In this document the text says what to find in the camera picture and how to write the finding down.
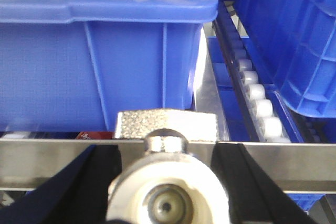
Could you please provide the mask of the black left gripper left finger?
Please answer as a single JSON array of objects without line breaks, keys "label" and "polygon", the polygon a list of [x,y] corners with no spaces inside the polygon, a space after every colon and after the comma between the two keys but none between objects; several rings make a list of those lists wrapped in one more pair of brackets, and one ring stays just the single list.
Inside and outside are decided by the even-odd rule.
[{"label": "black left gripper left finger", "polygon": [[122,171],[115,145],[91,145],[28,195],[1,209],[1,223],[108,223],[108,188]]}]

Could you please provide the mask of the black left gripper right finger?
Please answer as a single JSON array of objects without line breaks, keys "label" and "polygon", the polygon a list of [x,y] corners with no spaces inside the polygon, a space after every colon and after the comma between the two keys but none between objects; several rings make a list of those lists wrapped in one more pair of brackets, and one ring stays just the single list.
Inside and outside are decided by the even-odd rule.
[{"label": "black left gripper right finger", "polygon": [[228,194],[231,223],[314,223],[264,172],[243,144],[215,144],[211,170]]}]

